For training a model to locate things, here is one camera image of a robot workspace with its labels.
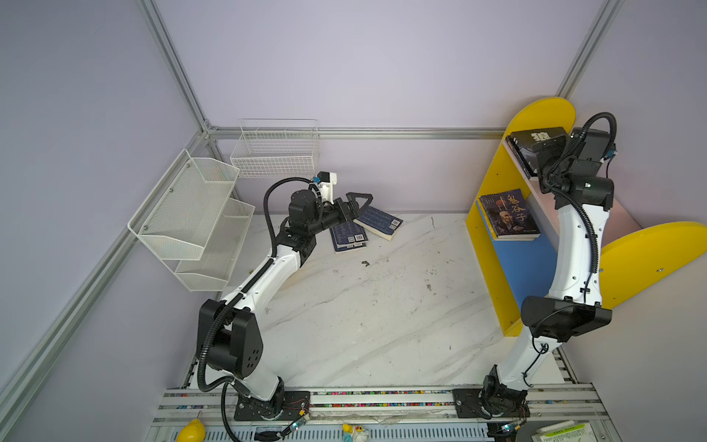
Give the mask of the blue book front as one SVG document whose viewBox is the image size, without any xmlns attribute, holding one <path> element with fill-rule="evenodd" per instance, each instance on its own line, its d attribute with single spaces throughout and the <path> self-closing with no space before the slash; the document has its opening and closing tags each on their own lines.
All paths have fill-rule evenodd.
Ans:
<svg viewBox="0 0 707 442">
<path fill-rule="evenodd" d="M 401 218 L 373 206 L 368 206 L 353 222 L 387 241 L 393 240 L 403 224 Z"/>
</svg>

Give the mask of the black book with barcode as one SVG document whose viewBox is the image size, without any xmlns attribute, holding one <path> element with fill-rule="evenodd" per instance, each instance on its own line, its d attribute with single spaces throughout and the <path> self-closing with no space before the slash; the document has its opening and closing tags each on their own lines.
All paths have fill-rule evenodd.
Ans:
<svg viewBox="0 0 707 442">
<path fill-rule="evenodd" d="M 526 177 L 539 180 L 542 166 L 559 158 L 568 138 L 562 127 L 552 127 L 513 132 L 504 141 Z"/>
</svg>

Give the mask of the purple old man book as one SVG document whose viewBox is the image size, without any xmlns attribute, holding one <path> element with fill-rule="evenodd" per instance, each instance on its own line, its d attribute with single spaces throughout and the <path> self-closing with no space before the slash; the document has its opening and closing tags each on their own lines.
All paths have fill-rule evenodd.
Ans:
<svg viewBox="0 0 707 442">
<path fill-rule="evenodd" d="M 485 194 L 478 203 L 494 241 L 533 241 L 541 236 L 521 189 Z"/>
</svg>

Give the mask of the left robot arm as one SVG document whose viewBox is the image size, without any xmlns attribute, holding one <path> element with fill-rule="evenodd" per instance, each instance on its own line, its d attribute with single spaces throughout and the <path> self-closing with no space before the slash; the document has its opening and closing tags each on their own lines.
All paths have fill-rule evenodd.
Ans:
<svg viewBox="0 0 707 442">
<path fill-rule="evenodd" d="M 324 184 L 311 182 L 292 194 L 288 215 L 276 228 L 268 203 L 273 192 L 269 188 L 263 198 L 270 252 L 234 291 L 200 307 L 196 353 L 200 392 L 234 388 L 247 408 L 265 420 L 283 412 L 285 383 L 263 363 L 257 315 L 309 259 L 321 232 L 359 218 L 374 200 L 370 193 L 331 198 Z"/>
</svg>

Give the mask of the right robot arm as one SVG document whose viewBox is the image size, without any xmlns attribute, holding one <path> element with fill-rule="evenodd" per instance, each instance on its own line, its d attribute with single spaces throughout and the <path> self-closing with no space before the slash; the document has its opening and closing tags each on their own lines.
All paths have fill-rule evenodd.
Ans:
<svg viewBox="0 0 707 442">
<path fill-rule="evenodd" d="M 616 154 L 616 134 L 576 128 L 530 152 L 538 162 L 539 187 L 554 198 L 560 222 L 558 256 L 549 291 L 524 299 L 523 328 L 509 355 L 491 368 L 482 388 L 454 390 L 458 416 L 492 419 L 528 416 L 527 396 L 544 361 L 562 344 L 611 322 L 600 292 L 600 246 L 614 183 L 599 176 Z"/>
</svg>

